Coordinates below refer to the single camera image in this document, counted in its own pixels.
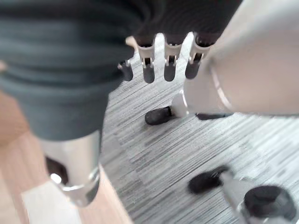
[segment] gray carpet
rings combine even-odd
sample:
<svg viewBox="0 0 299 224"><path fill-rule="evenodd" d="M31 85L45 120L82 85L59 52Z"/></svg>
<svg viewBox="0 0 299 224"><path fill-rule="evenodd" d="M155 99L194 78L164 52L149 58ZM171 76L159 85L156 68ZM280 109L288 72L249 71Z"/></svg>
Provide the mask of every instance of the gray carpet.
<svg viewBox="0 0 299 224"><path fill-rule="evenodd" d="M163 78L164 39L156 39L156 79L146 84L138 54L134 78L110 96L101 163L136 224L232 224L219 189L188 194L195 175L230 164L237 177L283 184L299 202L299 119L235 114L199 121L194 116L149 127L144 114L166 106L181 89L192 37L184 42L173 82Z"/></svg>

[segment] floor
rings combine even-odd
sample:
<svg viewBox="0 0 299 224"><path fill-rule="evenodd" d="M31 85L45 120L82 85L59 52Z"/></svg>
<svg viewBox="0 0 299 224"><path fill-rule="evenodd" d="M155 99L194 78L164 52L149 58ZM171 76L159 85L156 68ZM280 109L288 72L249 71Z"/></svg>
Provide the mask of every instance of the floor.
<svg viewBox="0 0 299 224"><path fill-rule="evenodd" d="M144 114L166 106L180 90L192 36L184 42L174 81L163 78L164 38L156 38L156 80L146 84L138 55L134 78L110 96L101 164L136 224L232 224L219 189L202 196L186 185L204 170L227 163L236 177L283 184L299 202L299 119L235 114L199 121L194 116L147 126Z"/></svg>

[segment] black rubber tip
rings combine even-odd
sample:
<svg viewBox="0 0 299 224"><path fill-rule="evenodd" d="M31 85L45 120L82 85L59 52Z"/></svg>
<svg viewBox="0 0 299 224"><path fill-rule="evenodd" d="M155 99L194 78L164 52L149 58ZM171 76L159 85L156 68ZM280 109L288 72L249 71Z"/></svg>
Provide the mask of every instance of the black rubber tip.
<svg viewBox="0 0 299 224"><path fill-rule="evenodd" d="M121 71L125 81L129 82L133 79L133 70L131 64L126 64L126 62L121 63Z"/></svg>
<svg viewBox="0 0 299 224"><path fill-rule="evenodd" d="M199 120L213 120L213 119L219 119L219 118L227 118L229 116L232 116L234 113L218 113L218 114L207 114L207 113L197 113L195 116Z"/></svg>
<svg viewBox="0 0 299 224"><path fill-rule="evenodd" d="M187 79L194 79L199 69L199 63L190 64L188 62L185 70L185 76Z"/></svg>
<svg viewBox="0 0 299 224"><path fill-rule="evenodd" d="M164 79L167 82L171 82L176 75L176 66L173 63L169 63L168 66L164 67Z"/></svg>
<svg viewBox="0 0 299 224"><path fill-rule="evenodd" d="M164 107L149 111L145 114L145 123L148 125L160 125L172 119L170 107Z"/></svg>
<svg viewBox="0 0 299 224"><path fill-rule="evenodd" d="M221 186L220 174L229 170L228 166L223 165L193 177L188 183L189 192L198 195Z"/></svg>
<svg viewBox="0 0 299 224"><path fill-rule="evenodd" d="M155 80L155 70L149 64L143 68L143 78L146 83L152 83Z"/></svg>

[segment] black cap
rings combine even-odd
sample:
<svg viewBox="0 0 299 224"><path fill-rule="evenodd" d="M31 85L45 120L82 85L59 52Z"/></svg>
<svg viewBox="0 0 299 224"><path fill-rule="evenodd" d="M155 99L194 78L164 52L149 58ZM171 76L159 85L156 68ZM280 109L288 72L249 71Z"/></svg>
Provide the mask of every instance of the black cap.
<svg viewBox="0 0 299 224"><path fill-rule="evenodd" d="M284 217L293 220L296 206L287 190L278 186L260 186L247 192L244 198L246 209L253 217Z"/></svg>

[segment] white robotic limb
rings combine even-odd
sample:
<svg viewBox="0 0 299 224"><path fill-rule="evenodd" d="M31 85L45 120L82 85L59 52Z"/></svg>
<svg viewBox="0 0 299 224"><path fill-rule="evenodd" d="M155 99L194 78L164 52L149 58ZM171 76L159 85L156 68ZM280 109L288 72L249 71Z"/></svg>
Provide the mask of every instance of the white robotic limb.
<svg viewBox="0 0 299 224"><path fill-rule="evenodd" d="M185 80L170 106L171 116L299 114L298 14L296 0L244 1L200 61L197 76Z"/></svg>

